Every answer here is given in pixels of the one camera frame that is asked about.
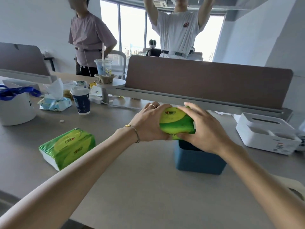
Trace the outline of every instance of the blue strap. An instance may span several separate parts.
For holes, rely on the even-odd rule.
[[[0,100],[9,101],[15,98],[15,96],[28,92],[32,96],[40,97],[41,92],[34,89],[33,87],[21,87],[21,88],[8,88],[4,85],[0,85]]]

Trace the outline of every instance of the sky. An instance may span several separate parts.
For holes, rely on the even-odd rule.
[[[117,4],[101,0],[101,12],[102,21],[119,41]],[[211,53],[216,49],[223,20],[224,16],[212,15],[204,31],[196,37],[195,50],[196,52],[202,52],[206,61],[210,60]],[[131,44],[134,48],[142,50],[144,47],[145,10],[121,5],[121,31],[123,52],[125,52],[125,48],[129,49]],[[156,40],[156,48],[160,48],[160,36],[152,29],[148,19],[146,47],[149,47],[150,39]],[[119,44],[117,44],[115,50],[119,50]]]

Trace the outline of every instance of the hand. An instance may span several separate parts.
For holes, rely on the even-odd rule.
[[[220,155],[224,148],[234,145],[221,124],[210,113],[202,110],[199,106],[192,103],[184,103],[186,107],[178,107],[187,115],[193,118],[196,124],[196,133],[178,133],[177,136],[190,142],[197,148]]]
[[[160,129],[160,117],[170,104],[148,103],[129,123],[134,127],[140,141],[171,140],[171,136]]]

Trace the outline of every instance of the air conditioner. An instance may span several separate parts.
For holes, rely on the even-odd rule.
[[[160,7],[167,8],[168,7],[166,1],[164,1],[164,0],[154,0],[153,3],[155,4],[155,6],[157,8],[160,8]]]

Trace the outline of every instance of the bracelet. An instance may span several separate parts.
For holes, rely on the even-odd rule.
[[[139,143],[140,142],[140,137],[139,137],[138,131],[134,127],[132,127],[131,125],[125,125],[123,128],[125,128],[125,127],[130,127],[135,131],[135,133],[137,134],[137,137],[138,137],[138,141],[136,143]]]

